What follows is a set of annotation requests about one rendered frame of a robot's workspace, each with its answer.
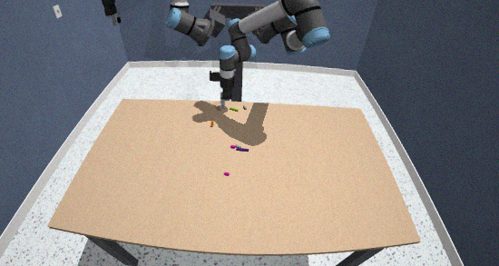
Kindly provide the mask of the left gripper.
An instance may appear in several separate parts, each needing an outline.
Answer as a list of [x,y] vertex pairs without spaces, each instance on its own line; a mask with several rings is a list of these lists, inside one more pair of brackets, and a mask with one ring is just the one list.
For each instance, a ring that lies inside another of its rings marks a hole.
[[223,89],[223,96],[220,93],[221,109],[225,109],[225,101],[229,101],[232,98],[231,90],[234,87],[234,71],[236,69],[229,72],[221,71],[221,69],[219,72],[212,73],[210,71],[210,81],[220,82],[220,87]]

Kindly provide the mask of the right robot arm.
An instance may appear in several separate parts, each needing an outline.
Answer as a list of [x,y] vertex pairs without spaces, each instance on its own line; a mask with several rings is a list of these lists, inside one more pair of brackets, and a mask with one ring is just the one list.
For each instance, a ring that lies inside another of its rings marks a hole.
[[201,43],[210,29],[210,20],[189,15],[187,0],[172,0],[166,25],[191,37],[196,43]]

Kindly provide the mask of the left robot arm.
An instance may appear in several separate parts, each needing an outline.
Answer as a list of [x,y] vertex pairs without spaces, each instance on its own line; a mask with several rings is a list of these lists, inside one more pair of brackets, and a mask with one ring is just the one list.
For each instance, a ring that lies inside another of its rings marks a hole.
[[225,72],[234,70],[235,64],[255,57],[256,49],[248,44],[245,34],[256,29],[265,41],[281,34],[289,55],[324,44],[330,37],[318,0],[279,0],[241,20],[228,21],[227,27],[233,46],[220,48],[220,69]]

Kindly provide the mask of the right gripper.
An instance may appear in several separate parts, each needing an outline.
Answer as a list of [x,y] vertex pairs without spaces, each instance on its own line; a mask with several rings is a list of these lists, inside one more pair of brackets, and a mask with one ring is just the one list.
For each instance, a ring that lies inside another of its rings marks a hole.
[[120,12],[117,12],[116,7],[115,7],[115,0],[102,0],[103,6],[104,6],[104,12],[107,17],[111,17],[113,21],[113,26],[117,25],[115,16],[117,16],[117,22],[121,23],[121,17],[120,17]]

